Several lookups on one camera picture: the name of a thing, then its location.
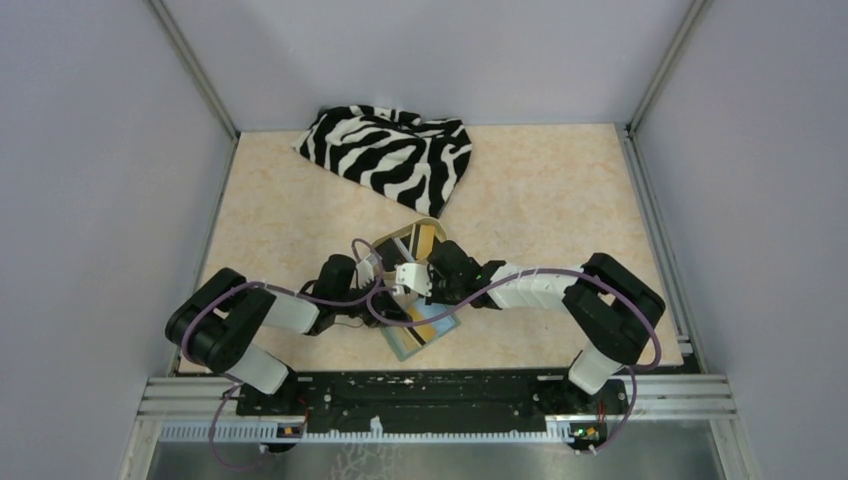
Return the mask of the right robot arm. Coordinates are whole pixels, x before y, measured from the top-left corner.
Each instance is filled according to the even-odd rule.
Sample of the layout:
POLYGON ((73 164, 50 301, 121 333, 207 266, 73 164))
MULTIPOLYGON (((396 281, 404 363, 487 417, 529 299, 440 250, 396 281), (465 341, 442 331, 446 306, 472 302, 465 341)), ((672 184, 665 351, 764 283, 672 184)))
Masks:
POLYGON ((484 264, 454 241, 434 247, 426 270, 406 288, 443 305, 477 309, 533 308, 566 312, 588 339, 568 370, 563 398, 576 412, 590 411, 602 387, 637 364, 666 311, 661 296, 613 256, 594 253, 577 268, 526 267, 505 260, 484 264))

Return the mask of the green card holder wallet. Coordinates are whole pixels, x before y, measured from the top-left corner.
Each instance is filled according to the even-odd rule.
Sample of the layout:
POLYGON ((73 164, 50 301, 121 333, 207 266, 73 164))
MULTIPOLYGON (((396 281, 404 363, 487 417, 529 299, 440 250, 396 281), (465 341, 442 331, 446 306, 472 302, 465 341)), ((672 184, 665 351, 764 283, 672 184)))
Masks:
MULTIPOLYGON (((406 295, 399 300, 400 306, 413 322, 438 316, 448 310, 448 307, 442 304, 428 304, 418 295, 406 295)), ((448 335, 459 325, 459 319, 455 315, 450 315, 426 325, 396 327, 381 324, 380 329, 395 357, 400 362, 404 362, 448 335)))

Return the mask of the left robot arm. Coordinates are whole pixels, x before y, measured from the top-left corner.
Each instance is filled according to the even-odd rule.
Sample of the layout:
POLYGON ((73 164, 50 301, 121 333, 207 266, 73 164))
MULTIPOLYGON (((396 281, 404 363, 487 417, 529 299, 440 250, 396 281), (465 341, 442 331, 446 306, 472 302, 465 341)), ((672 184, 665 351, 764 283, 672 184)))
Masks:
POLYGON ((264 405, 277 414, 292 411, 300 399, 296 372, 254 344, 262 326, 317 336, 338 316, 359 318, 368 327, 383 325, 375 315, 410 319, 383 283, 357 271, 352 257, 330 256, 318 277, 297 293, 249 282, 223 268, 204 283, 168 319, 165 337, 183 358, 215 374, 260 392, 264 405))

